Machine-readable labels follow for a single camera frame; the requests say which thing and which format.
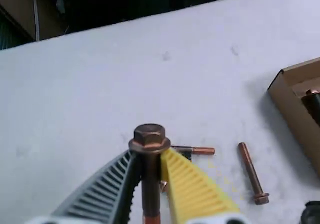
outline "white surface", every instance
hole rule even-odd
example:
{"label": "white surface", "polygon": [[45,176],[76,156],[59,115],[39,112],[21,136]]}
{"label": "white surface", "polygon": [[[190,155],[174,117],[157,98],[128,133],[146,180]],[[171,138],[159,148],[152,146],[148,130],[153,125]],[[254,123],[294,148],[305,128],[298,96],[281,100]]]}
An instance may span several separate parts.
{"label": "white surface", "polygon": [[[1,223],[50,214],[146,122],[176,145],[215,147],[194,163],[254,224],[298,223],[320,180],[266,90],[281,68],[320,56],[319,6],[223,0],[1,52]],[[251,201],[241,141],[269,204]]]}
{"label": "white surface", "polygon": [[252,224],[251,221],[241,213],[223,213],[209,217],[195,218],[187,221],[185,224],[230,224],[231,221],[233,221],[234,224],[236,224],[236,221],[238,221],[237,224]]}

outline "copper bolt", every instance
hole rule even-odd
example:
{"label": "copper bolt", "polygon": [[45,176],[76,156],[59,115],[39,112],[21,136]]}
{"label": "copper bolt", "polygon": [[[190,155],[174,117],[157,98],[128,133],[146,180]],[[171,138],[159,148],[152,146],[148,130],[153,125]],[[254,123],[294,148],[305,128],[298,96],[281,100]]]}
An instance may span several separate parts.
{"label": "copper bolt", "polygon": [[130,150],[141,154],[144,224],[160,224],[160,154],[170,146],[171,141],[166,137],[165,128],[159,124],[136,127],[134,137],[129,142]]}
{"label": "copper bolt", "polygon": [[320,93],[320,92],[318,90],[315,90],[315,89],[309,89],[305,93],[306,93],[306,95],[312,95],[312,94],[317,94],[317,93]]}
{"label": "copper bolt", "polygon": [[239,150],[244,161],[246,171],[248,172],[253,190],[254,190],[254,201],[257,205],[266,204],[269,202],[269,193],[264,193],[262,190],[259,178],[257,176],[254,164],[251,160],[247,145],[245,143],[239,143]]}
{"label": "copper bolt", "polygon": [[216,150],[214,148],[207,147],[191,147],[191,146],[171,146],[178,152],[191,152],[198,155],[214,155]]}

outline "hex head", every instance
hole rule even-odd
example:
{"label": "hex head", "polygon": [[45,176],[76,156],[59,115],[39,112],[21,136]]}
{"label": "hex head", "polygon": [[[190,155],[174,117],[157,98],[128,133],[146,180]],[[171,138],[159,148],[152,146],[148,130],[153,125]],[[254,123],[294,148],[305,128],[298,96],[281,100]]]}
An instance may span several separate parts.
{"label": "hex head", "polygon": [[161,145],[166,138],[166,130],[159,124],[142,124],[134,130],[134,141],[146,147]]}
{"label": "hex head", "polygon": [[257,205],[263,205],[269,203],[269,193],[256,194],[254,196],[254,202]]}
{"label": "hex head", "polygon": [[171,146],[166,137],[166,130],[159,124],[143,124],[134,130],[133,139],[129,142],[130,149],[141,152],[162,152]]}

